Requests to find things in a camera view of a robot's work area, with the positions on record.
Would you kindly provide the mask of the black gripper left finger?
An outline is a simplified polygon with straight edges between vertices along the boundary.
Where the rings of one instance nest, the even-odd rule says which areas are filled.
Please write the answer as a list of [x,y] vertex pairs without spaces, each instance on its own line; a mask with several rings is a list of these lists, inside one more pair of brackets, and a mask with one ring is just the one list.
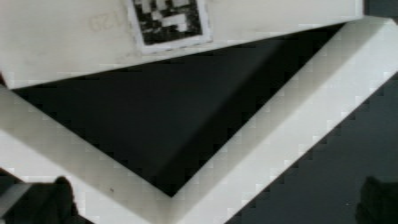
[[0,169],[0,224],[94,224],[79,215],[71,183],[26,183]]

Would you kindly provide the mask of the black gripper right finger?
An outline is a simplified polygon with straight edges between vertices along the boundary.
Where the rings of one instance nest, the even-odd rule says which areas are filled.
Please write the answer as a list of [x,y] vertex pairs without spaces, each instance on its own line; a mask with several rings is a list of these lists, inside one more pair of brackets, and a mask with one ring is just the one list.
[[398,224],[398,182],[365,178],[355,208],[357,224]]

